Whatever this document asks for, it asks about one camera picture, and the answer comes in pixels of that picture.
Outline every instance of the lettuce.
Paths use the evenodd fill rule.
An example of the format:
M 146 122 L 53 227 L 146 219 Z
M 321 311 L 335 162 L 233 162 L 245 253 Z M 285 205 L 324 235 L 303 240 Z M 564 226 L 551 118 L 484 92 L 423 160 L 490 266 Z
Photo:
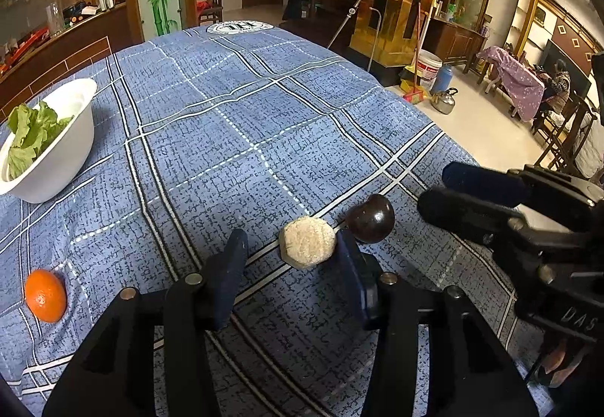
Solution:
M 46 102 L 35 110 L 25 104 L 13 108 L 8 115 L 8 128 L 14 134 L 8 150 L 8 177 L 14 180 L 61 134 L 73 117 L 57 121 L 57 112 Z

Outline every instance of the purple floral cloth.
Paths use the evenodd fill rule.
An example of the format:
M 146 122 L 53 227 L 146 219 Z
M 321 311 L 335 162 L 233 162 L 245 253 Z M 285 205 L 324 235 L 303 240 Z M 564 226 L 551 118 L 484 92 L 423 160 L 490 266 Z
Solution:
M 501 47 L 487 47 L 476 56 L 495 65 L 520 119 L 528 122 L 534 118 L 543 98 L 543 82 Z

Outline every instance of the white floor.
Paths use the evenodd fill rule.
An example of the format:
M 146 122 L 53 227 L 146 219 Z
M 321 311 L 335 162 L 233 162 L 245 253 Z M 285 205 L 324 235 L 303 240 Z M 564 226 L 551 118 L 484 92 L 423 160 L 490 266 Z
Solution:
M 232 22 L 234 20 L 255 20 L 273 26 L 279 26 L 279 23 L 283 21 L 282 17 L 282 5 L 251 6 L 250 8 L 232 9 L 231 11 L 225 11 L 222 14 L 222 19 L 225 22 Z
M 510 117 L 510 100 L 499 90 L 486 95 L 487 81 L 478 87 L 478 75 L 463 74 L 454 68 L 450 87 L 455 95 L 455 108 L 449 115 L 436 110 L 428 99 L 417 107 L 428 115 L 452 139 L 468 151 L 478 163 L 487 168 L 507 171 L 533 164 L 543 149 L 540 142 L 530 133 L 530 123 Z M 396 87 L 390 90 L 402 94 Z

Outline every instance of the orange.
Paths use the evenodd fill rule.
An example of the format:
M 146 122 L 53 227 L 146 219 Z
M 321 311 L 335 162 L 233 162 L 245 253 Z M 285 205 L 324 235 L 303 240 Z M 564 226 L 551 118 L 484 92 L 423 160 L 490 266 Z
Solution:
M 67 308 L 67 296 L 61 281 L 52 272 L 38 269 L 25 281 L 25 301 L 34 316 L 56 323 Z

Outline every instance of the blue thermos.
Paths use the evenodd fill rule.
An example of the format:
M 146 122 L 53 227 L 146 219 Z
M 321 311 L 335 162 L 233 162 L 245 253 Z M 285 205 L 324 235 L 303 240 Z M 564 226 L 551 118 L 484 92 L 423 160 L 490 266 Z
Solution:
M 443 65 L 436 74 L 436 80 L 432 86 L 431 93 L 440 93 L 446 91 L 453 78 L 453 68 Z

